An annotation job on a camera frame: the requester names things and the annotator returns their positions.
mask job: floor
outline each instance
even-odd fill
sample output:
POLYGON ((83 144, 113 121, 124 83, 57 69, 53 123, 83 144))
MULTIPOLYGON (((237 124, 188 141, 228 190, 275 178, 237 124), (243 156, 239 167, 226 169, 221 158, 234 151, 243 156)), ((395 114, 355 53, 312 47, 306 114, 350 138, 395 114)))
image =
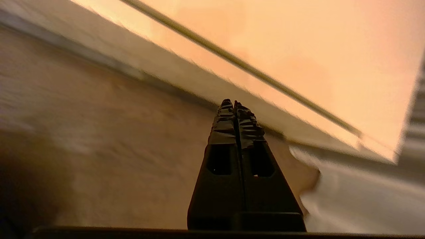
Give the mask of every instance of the floor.
MULTIPOLYGON (((0 205, 15 223, 186 228, 214 111, 1 26, 0 55, 0 205)), ((299 200, 318 171, 266 139, 299 200)))

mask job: wooden floor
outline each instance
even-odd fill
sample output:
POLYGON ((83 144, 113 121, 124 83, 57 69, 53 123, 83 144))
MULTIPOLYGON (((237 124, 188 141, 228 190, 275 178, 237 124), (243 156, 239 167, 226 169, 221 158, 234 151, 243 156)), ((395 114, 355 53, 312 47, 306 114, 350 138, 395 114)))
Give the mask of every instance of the wooden floor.
MULTIPOLYGON (((0 205, 25 228, 186 228, 214 114, 0 27, 0 205)), ((296 196, 311 188, 267 140, 296 196)))

